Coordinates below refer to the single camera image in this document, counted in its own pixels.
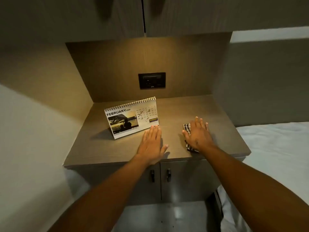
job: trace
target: spiral binding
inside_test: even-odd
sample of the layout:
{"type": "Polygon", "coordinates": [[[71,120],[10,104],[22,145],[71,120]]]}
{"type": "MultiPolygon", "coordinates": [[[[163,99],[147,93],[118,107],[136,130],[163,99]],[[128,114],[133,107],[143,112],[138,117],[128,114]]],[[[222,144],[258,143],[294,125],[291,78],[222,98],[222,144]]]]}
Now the spiral binding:
{"type": "Polygon", "coordinates": [[[131,106],[131,105],[135,105],[135,104],[139,104],[139,103],[143,103],[143,102],[148,102],[148,101],[151,101],[151,100],[155,100],[155,97],[138,100],[138,101],[131,102],[131,103],[126,103],[126,104],[116,106],[116,107],[110,107],[110,108],[104,109],[104,111],[112,111],[112,110],[116,110],[118,108],[123,108],[123,107],[131,106]]]}

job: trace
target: floor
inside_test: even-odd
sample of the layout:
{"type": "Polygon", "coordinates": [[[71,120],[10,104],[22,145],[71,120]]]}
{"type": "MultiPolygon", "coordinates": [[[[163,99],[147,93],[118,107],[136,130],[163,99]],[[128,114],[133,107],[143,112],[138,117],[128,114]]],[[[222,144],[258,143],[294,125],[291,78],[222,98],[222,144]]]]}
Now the floor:
{"type": "Polygon", "coordinates": [[[113,232],[220,231],[211,205],[204,201],[161,203],[125,208],[113,232]]]}

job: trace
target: person's left hand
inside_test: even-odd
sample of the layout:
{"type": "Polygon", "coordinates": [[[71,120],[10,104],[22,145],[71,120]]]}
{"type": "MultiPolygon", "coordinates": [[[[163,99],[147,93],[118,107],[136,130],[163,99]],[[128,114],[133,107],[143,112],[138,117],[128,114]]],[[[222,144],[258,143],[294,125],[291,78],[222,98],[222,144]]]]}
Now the person's left hand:
{"type": "Polygon", "coordinates": [[[161,133],[162,131],[158,125],[152,125],[150,130],[146,130],[135,157],[145,160],[148,165],[155,164],[161,160],[168,148],[168,145],[163,145],[160,148],[161,133]]]}

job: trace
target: calendar page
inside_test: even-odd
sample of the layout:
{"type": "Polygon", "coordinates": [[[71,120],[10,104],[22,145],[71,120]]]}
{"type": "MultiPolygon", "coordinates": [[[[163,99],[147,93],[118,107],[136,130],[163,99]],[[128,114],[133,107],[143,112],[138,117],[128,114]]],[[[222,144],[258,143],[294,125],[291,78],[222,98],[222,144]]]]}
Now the calendar page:
{"type": "Polygon", "coordinates": [[[147,98],[104,110],[114,139],[158,125],[156,98],[147,98]]]}

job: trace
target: bridge in photo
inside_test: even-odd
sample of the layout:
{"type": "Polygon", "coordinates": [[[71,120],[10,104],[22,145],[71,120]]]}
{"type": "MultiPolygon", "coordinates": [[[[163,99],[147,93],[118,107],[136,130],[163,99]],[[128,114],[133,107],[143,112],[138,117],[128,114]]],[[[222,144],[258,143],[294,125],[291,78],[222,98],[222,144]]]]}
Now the bridge in photo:
{"type": "Polygon", "coordinates": [[[119,124],[119,123],[125,122],[126,120],[128,120],[128,118],[123,114],[111,116],[108,118],[110,125],[119,124]]]}

